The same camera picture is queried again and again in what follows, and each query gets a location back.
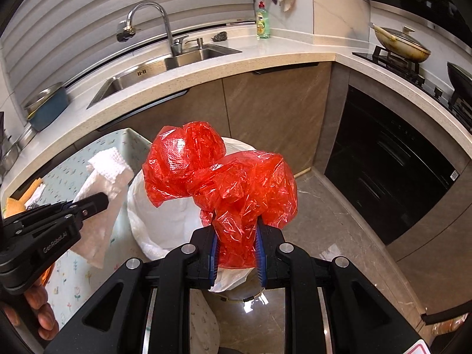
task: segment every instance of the faucet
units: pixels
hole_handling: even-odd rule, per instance
[[[126,42],[136,34],[137,30],[132,24],[133,16],[135,15],[138,9],[146,5],[153,6],[162,14],[162,18],[164,19],[164,26],[166,27],[167,41],[169,42],[169,47],[171,48],[172,55],[175,57],[177,55],[182,54],[182,44],[184,37],[174,40],[171,32],[171,26],[169,25],[169,17],[167,16],[167,12],[162,7],[162,5],[150,0],[138,3],[133,9],[129,11],[126,20],[121,21],[119,23],[117,31],[118,42]]]

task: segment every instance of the black pan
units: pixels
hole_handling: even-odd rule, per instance
[[[448,74],[455,93],[472,106],[472,74],[453,63],[448,63]]]

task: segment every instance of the white countertop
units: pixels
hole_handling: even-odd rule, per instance
[[[208,43],[216,32],[217,30],[200,32],[190,39],[203,36],[205,43]],[[167,42],[124,56],[68,89],[71,104],[51,125],[33,138],[4,177],[0,192],[1,203],[4,204],[6,197],[56,154],[89,132],[137,107],[207,81],[291,63],[336,61],[381,82],[432,117],[472,157],[472,135],[426,93],[382,67],[352,55],[352,52],[362,52],[365,49],[311,45],[280,37],[258,40],[253,34],[255,28],[252,26],[227,29],[227,32],[228,40],[218,45],[240,50],[241,53],[200,61],[150,77],[109,96],[90,109],[86,110],[88,104],[107,78],[168,53]]]

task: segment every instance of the stove burner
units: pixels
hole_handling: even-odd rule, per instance
[[[426,80],[419,74],[419,64],[412,63],[382,48],[375,47],[374,53],[353,53],[364,60],[379,65],[421,89],[452,114],[472,134],[472,106],[465,102],[456,92],[451,96]]]

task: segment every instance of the green dish soap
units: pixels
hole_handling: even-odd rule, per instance
[[[259,9],[256,11],[257,38],[268,39],[271,36],[271,27],[268,23],[268,11],[264,3],[259,2]]]

